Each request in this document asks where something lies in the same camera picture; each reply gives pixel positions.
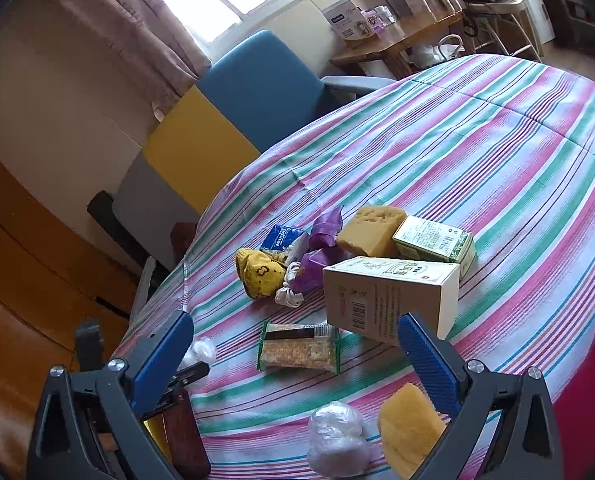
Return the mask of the round yellow sponge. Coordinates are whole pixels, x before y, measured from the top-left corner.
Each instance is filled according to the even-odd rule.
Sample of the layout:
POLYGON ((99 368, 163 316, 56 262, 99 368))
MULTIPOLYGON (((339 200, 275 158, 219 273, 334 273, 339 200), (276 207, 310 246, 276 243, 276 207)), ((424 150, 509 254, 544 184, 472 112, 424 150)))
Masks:
POLYGON ((412 478, 445 429, 431 400, 410 382, 392 394, 378 414, 384 458, 399 479, 412 478))

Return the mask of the small white plastic bag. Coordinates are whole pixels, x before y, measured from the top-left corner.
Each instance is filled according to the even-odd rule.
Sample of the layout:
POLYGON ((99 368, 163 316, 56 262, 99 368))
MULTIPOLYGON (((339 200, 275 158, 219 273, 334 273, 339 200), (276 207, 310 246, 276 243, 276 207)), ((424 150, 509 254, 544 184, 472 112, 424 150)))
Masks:
POLYGON ((217 360, 216 344, 208 337, 201 337, 194 339, 191 346, 184 354, 178 370, 185 370, 186 368, 198 364, 200 362, 213 366, 217 360))

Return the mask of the clear plastic bag bundle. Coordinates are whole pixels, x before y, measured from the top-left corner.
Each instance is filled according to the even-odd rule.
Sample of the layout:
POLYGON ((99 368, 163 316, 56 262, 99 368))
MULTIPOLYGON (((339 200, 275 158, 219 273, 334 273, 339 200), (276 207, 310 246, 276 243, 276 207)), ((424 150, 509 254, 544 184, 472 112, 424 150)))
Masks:
POLYGON ((316 474, 335 479, 355 477, 369 462, 370 445, 363 437, 363 418, 355 408, 333 401, 311 414, 307 463, 316 474))

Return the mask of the large white carton box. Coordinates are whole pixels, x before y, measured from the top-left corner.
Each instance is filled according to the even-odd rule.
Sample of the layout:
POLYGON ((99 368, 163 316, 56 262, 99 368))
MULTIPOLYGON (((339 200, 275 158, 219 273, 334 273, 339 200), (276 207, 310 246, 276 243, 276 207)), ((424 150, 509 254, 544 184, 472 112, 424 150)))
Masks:
POLYGON ((446 338, 459 285, 456 263, 358 256, 323 269, 328 323, 391 346, 398 344, 398 320, 409 312, 446 338))

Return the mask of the green cereal bar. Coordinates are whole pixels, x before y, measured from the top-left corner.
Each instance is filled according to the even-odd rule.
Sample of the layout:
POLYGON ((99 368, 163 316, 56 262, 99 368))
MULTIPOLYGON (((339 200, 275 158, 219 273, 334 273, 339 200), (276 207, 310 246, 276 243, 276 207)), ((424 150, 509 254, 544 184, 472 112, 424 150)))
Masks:
POLYGON ((305 368, 340 373, 340 332, 328 323, 266 323, 260 335, 256 367, 305 368))

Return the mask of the small green white box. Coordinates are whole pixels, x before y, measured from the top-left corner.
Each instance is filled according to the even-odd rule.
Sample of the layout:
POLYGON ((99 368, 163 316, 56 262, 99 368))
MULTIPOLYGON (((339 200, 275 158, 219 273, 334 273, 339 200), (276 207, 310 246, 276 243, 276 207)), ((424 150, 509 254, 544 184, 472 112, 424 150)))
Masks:
POLYGON ((476 255, 470 232, 415 216, 401 223, 392 240, 405 259, 456 263, 460 278, 467 275, 476 255))

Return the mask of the rectangular yellow sponge block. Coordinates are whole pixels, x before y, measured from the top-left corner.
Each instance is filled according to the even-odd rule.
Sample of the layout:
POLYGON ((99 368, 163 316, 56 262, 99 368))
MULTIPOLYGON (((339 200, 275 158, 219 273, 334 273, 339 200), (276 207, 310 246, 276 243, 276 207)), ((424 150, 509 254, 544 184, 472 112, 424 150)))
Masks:
POLYGON ((407 218, 393 206, 363 206, 337 234, 337 245, 355 256, 397 257, 393 235, 407 218))

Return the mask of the purple plastic container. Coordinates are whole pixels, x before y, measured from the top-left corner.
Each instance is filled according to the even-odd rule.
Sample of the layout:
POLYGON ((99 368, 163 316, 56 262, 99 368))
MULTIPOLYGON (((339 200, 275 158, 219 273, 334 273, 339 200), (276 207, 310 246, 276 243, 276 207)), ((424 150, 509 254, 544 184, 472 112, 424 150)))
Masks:
POLYGON ((323 269, 348 259, 351 254, 337 245, 337 235, 343 228, 342 206, 336 206, 314 221, 308 238, 307 252, 291 285, 293 292, 308 294, 323 286, 323 269))

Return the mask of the blue white tissue pack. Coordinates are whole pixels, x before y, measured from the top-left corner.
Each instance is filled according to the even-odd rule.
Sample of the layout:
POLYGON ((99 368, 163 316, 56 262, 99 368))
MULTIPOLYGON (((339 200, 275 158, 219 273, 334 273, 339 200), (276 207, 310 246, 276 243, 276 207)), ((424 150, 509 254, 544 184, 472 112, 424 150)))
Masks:
POLYGON ((282 250, 289 248, 303 234, 303 230, 293 228, 293 226, 280 226, 280 224, 276 224, 270 229, 265 240, 262 241, 260 248, 262 250, 268 250, 268 252, 282 252, 282 250))

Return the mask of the wooden wardrobe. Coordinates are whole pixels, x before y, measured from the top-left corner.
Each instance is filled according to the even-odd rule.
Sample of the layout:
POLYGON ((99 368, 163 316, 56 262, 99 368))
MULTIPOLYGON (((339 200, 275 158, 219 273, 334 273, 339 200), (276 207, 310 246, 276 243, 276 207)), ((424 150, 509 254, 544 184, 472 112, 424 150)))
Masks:
POLYGON ((0 464, 23 477, 49 368, 76 370, 76 328, 97 320, 112 352, 137 278, 47 211, 0 162, 0 464))

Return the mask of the striped pink green bedspread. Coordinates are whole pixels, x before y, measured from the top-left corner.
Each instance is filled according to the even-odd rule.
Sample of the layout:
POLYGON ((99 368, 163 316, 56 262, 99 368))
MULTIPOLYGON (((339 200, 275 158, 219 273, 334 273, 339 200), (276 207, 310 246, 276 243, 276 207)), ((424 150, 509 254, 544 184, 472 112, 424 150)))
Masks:
POLYGON ((352 102, 276 144, 216 196, 183 260, 120 345, 176 309, 215 342, 191 396, 215 479, 309 479, 307 422, 331 401, 363 414, 371 479, 388 479, 382 403, 412 369, 401 350, 344 333, 341 370, 258 370, 269 322, 319 322, 325 300, 283 309, 245 295, 235 252, 277 224, 365 205, 471 232, 450 340, 492 370, 537 366, 555 401, 567 473, 595 457, 595 82, 521 58, 458 58, 352 102))

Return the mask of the grey yellow blue headboard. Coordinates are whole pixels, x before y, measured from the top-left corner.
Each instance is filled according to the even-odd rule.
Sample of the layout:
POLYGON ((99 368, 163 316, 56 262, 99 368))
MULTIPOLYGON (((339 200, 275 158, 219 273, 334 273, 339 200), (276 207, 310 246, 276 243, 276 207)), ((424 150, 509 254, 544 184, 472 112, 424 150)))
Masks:
POLYGON ((176 224, 198 223, 243 168, 339 105, 283 41, 256 32, 220 58, 148 137, 113 196, 114 217, 172 270, 176 224))

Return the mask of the wooden side table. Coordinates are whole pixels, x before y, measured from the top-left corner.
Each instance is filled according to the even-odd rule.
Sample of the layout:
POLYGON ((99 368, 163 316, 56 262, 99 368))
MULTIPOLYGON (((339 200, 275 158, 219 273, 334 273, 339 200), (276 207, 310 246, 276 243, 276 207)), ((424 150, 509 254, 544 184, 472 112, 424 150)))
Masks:
POLYGON ((412 70, 401 52, 460 23, 462 18, 463 12, 460 10, 442 12, 438 18, 430 12, 405 16, 387 26, 377 36, 355 46, 348 44, 343 51, 330 58, 329 62, 345 73, 358 75, 361 63, 382 61, 396 79, 403 79, 410 76, 412 70))

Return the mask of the pink curtain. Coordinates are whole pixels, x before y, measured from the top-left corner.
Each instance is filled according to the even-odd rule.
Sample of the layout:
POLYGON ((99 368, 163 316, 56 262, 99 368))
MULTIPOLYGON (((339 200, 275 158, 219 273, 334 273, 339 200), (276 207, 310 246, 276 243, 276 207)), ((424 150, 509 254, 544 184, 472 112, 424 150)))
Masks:
POLYGON ((212 66, 164 0, 53 0, 126 64, 127 76, 168 113, 212 66))

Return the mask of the white product box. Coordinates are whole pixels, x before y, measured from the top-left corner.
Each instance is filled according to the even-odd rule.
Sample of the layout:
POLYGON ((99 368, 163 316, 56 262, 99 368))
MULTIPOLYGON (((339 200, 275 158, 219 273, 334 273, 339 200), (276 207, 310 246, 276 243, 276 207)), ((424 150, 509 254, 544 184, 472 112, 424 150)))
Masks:
POLYGON ((322 10, 337 36, 359 42, 375 36, 375 31, 351 0, 339 0, 322 10))

